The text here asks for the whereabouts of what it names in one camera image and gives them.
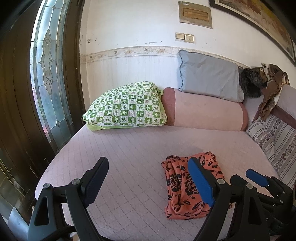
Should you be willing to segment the stained glass wooden door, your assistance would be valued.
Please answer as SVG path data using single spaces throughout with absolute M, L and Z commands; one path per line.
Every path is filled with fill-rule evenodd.
M 82 128 L 84 1 L 1 1 L 1 215 L 31 217 L 46 168 Z

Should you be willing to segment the striped floral pillow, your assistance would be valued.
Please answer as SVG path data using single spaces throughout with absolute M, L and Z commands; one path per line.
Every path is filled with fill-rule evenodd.
M 246 133 L 259 145 L 268 161 L 272 163 L 275 160 L 275 141 L 272 133 L 264 127 L 262 121 L 254 121 Z

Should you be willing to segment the orange black floral shirt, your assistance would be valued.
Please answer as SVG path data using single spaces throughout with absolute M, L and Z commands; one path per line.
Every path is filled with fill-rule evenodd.
M 202 200 L 188 171 L 190 158 L 171 155 L 162 162 L 168 190 L 167 219 L 203 218 L 211 210 Z

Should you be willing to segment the dark furry cushion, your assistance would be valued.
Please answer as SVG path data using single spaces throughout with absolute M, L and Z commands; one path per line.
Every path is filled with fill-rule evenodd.
M 263 82 L 258 71 L 239 68 L 239 85 L 245 97 L 258 98 L 261 96 Z

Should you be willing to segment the grey blue pillow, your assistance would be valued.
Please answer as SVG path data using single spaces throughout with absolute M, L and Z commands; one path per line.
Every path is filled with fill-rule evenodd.
M 235 63 L 186 50 L 180 50 L 179 56 L 180 91 L 243 102 L 239 67 Z

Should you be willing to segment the green white checkered pillow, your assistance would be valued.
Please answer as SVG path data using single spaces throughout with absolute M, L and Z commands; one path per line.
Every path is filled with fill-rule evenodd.
M 163 93 L 153 82 L 123 85 L 95 99 L 82 118 L 92 131 L 163 126 L 168 120 Z

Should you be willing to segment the striped floral back cushion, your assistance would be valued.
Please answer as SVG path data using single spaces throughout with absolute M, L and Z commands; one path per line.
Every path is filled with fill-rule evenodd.
M 260 122 L 274 140 L 274 157 L 269 162 L 280 180 L 293 188 L 295 185 L 295 128 L 272 114 L 265 121 Z

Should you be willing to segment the pink bolster cushion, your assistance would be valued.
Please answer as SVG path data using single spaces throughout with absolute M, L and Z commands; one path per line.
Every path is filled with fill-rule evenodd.
M 162 104 L 169 126 L 235 132 L 248 127 L 248 113 L 242 103 L 167 87 Z

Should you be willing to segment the pink quilted mattress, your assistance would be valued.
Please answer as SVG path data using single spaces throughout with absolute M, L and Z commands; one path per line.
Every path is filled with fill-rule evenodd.
M 261 98 L 246 99 L 248 125 Z M 64 186 L 81 178 L 100 157 L 109 172 L 88 212 L 98 232 L 111 240 L 193 240 L 204 220 L 169 220 L 168 191 L 161 163 L 168 156 L 189 157 L 211 152 L 226 180 L 245 177 L 248 169 L 276 176 L 258 144 L 246 133 L 178 126 L 152 126 L 91 131 L 84 126 L 60 150 L 43 173 L 35 196 L 45 183 Z

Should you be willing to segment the wall electrical panel box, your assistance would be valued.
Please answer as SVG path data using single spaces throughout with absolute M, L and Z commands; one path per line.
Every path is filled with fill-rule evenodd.
M 179 1 L 179 22 L 212 29 L 211 9 L 200 4 Z

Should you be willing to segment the framed painting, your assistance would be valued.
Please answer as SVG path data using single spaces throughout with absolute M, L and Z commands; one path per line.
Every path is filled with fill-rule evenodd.
M 295 42 L 278 17 L 262 1 L 210 1 L 210 6 L 229 13 L 266 35 L 295 64 Z

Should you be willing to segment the brown patterned cloth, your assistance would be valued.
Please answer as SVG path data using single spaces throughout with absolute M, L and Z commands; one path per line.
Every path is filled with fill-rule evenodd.
M 259 74 L 266 87 L 262 89 L 264 98 L 258 107 L 258 113 L 260 119 L 266 121 L 280 99 L 283 86 L 289 85 L 290 81 L 287 73 L 274 64 L 262 64 Z

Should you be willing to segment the beige wall switch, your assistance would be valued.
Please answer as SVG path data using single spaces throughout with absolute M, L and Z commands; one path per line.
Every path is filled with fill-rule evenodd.
M 176 33 L 175 34 L 176 41 L 183 41 L 186 43 L 194 43 L 195 37 L 191 34 L 185 34 L 185 33 Z

